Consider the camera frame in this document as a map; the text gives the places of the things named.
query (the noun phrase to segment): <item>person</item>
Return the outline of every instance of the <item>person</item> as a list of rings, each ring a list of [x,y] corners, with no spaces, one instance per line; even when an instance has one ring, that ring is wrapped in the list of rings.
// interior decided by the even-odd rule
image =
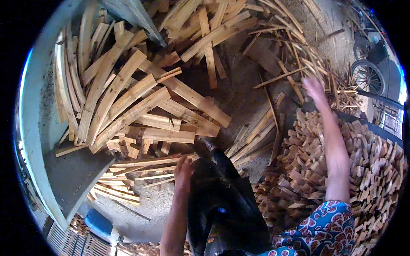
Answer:
[[[223,151],[208,141],[206,145],[215,158],[216,171],[211,163],[201,159],[199,164],[186,158],[177,164],[171,211],[161,238],[161,256],[183,255],[187,229],[194,255],[347,256],[351,253],[354,221],[349,206],[349,156],[322,85],[317,78],[305,78],[303,85],[323,121],[328,169],[325,202],[294,229],[270,237],[271,245],[267,245],[267,227],[260,222],[262,215],[257,208],[258,216],[254,214],[256,202],[252,193],[248,193],[249,179],[241,178]],[[211,179],[212,174],[195,177],[198,172],[216,172],[222,178]],[[205,182],[205,186],[196,182],[206,178],[211,181]],[[244,186],[238,183],[243,180],[247,181]],[[238,199],[228,190],[240,194]]]

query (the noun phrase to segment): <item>stacked wood block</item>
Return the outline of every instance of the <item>stacked wood block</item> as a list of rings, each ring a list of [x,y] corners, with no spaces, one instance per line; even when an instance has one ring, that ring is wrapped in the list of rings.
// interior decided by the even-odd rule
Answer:
[[[126,243],[121,242],[115,246],[118,250],[130,256],[159,256],[160,245],[155,243]],[[189,243],[185,240],[184,256],[191,256]]]
[[[90,232],[90,228],[85,224],[84,218],[79,213],[75,213],[69,228],[83,237],[86,237]]]
[[[282,154],[276,157],[277,167],[267,168],[264,181],[253,185],[259,209],[273,232],[289,228],[290,224],[280,221],[283,211],[305,217],[326,193],[320,114],[298,111],[296,119],[294,130],[283,140]],[[367,125],[339,120],[339,127],[350,156],[350,204],[355,220],[352,255],[368,255],[394,213],[408,163],[397,143],[373,134]]]

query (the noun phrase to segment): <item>human arm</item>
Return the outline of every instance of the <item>human arm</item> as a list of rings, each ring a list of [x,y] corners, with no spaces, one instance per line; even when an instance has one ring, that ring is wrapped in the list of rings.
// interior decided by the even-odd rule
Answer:
[[[171,210],[161,237],[161,256],[183,255],[187,235],[188,197],[191,190],[192,159],[179,160],[175,168],[175,190]]]
[[[349,203],[349,155],[342,133],[334,120],[325,92],[317,78],[303,79],[303,85],[313,98],[323,122],[325,157],[328,169],[326,201],[340,200]]]

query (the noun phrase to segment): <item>blue container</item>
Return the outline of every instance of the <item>blue container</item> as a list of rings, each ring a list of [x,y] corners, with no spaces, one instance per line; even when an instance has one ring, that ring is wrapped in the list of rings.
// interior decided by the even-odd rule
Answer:
[[[84,222],[97,235],[103,237],[109,237],[111,235],[113,227],[111,222],[94,209],[88,211],[87,216],[84,218]]]

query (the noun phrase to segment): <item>pile of wood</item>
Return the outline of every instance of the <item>pile of wood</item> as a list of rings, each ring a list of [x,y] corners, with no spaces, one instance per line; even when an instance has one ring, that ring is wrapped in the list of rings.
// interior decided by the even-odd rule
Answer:
[[[276,52],[267,51],[266,55],[269,56],[269,59],[274,59],[283,74],[268,81],[262,81],[254,88],[260,88],[287,78],[299,101],[303,104],[305,98],[300,91],[301,84],[296,83],[292,75],[300,73],[298,78],[313,77],[314,75],[323,85],[332,109],[356,114],[362,102],[357,98],[358,86],[353,83],[354,79],[351,77],[350,67],[346,68],[346,72],[340,76],[333,70],[329,60],[322,60],[315,47],[304,37],[300,23],[279,0],[258,0],[258,2],[261,6],[252,6],[252,9],[262,11],[267,19],[259,20],[260,27],[249,32],[255,37],[243,53],[254,59],[256,48],[262,48],[259,38],[275,41]],[[274,70],[271,70],[273,65],[269,65],[263,60],[257,61],[268,73],[275,73]],[[286,66],[291,66],[293,70],[288,71]]]
[[[298,111],[296,118],[294,130],[289,130],[282,154],[276,158],[277,167],[267,168],[264,181],[253,185],[272,233],[296,226],[325,197],[327,168],[320,114]],[[355,225],[352,255],[363,255],[388,226],[408,163],[397,143],[373,134],[367,125],[339,120],[339,127],[350,156],[350,204]]]
[[[79,213],[75,213],[69,228],[83,237],[86,237],[90,232],[90,228],[85,224],[84,218]]]
[[[118,250],[130,256],[159,256],[160,245],[154,243],[121,242],[115,246]],[[192,252],[188,240],[185,240],[184,256],[191,256]]]
[[[149,188],[174,181],[173,171],[176,163],[185,156],[192,158],[193,154],[175,154],[162,158],[118,161],[103,174],[91,189],[87,198],[90,201],[95,201],[97,199],[96,194],[100,194],[119,202],[138,206],[140,202],[139,197],[133,191],[134,182],[144,180],[147,184],[143,185],[143,188]],[[136,177],[126,177],[126,174],[131,173]]]

